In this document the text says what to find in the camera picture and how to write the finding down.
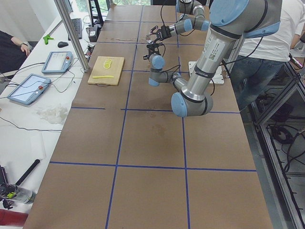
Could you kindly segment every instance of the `blue joint cap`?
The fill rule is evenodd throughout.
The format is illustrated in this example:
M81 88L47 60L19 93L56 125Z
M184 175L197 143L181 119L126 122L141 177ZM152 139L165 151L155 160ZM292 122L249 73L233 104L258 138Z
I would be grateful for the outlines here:
M172 110L178 117L187 116L187 108L182 95L176 92L172 95Z
M255 30L255 31L251 31L248 33L244 33L244 38L257 38L257 37L264 37L264 36L269 36L271 34L274 34L278 31L278 29L280 28L280 21L269 25L267 27Z
M210 9L210 20L215 26L225 26L238 18L249 0L214 0Z
M183 25L184 25L184 30L186 32L191 31L193 29L193 25L192 25L191 19L185 19Z
M160 83L158 83L157 81L153 80L152 78L148 78L148 84L150 86L153 86L153 87L157 87L160 85Z
M176 12L179 13L179 0L176 1Z
M204 20L202 27L201 27L201 31L207 31L210 27L210 21L208 20Z
M164 65L165 65L165 60L162 56L157 55L152 58L153 68L162 69L164 67Z

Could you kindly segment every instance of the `computer mouse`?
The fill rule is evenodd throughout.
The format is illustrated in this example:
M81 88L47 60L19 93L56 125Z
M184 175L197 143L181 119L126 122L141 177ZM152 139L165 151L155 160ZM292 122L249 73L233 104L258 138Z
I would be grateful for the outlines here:
M66 47L66 46L68 46L69 44L67 43L67 42L58 42L58 44L57 44L57 46L59 47L59 48L62 48L62 47Z

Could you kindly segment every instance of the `white table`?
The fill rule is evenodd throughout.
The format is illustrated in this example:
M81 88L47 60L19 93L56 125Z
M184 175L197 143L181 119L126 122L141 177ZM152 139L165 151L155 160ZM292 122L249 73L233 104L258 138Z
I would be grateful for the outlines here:
M71 18L76 17L80 16L74 15L73 13L71 14ZM56 18L43 36L47 35L60 20L60 17ZM83 39L80 40L83 50L86 50L89 41L85 27L87 27L87 25L83 24ZM71 51L73 57L77 58L71 41L68 41L68 34L63 23L56 29L51 37L53 37L54 40L49 40L48 45L45 45L43 38L41 38L22 67L34 63L45 62L51 51ZM58 48L57 43L60 41L68 42L69 45L64 48ZM83 69L80 62L76 60L74 60L74 62L75 64L70 69L72 73L66 72L62 77L60 77L60 74L45 75L50 77L51 81L57 80L54 81L54 85L50 85L38 100L30 106L23 106L14 103L7 98L3 98L8 96L16 87L14 85L9 85L0 96L0 108L2 109L0 117L13 122L19 127L25 127L27 129L62 130L64 120L58 124L51 124L49 121L42 119L42 116L37 114L37 111L61 107L66 108L67 111L70 110L72 100L75 97L83 76ZM11 83L21 83L31 73L43 75L41 73L42 67L43 65L41 64L21 70L14 76ZM59 93L55 86L59 91L63 91L67 87L68 89L63 93ZM21 185L24 188L37 192L60 136L60 131L27 131L18 129L12 124L0 119L0 133L0 164L5 167L9 183L16 183L35 159L41 160ZM31 205L16 203L12 210L29 213L30 209ZM14 227L0 226L0 228L13 229Z

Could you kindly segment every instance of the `jeans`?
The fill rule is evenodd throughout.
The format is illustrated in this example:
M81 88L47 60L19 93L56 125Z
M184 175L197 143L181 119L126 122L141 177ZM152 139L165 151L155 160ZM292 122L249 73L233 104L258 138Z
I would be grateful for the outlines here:
M234 63L234 67L230 73L231 83L235 91L235 95L239 91L239 85L244 79L247 83L240 95L237 96L237 104L239 110L245 109L252 103L277 74L284 65L284 62L270 61L247 57Z

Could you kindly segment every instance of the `window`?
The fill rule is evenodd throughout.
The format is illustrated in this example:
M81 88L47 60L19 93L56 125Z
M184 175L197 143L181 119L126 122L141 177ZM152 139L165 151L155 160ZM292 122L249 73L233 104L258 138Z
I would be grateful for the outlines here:
M73 0L72 7L75 11L87 12L87 0ZM106 0L98 0L101 8L101 12L107 11ZM117 5L150 5L151 0L113 0L113 3Z

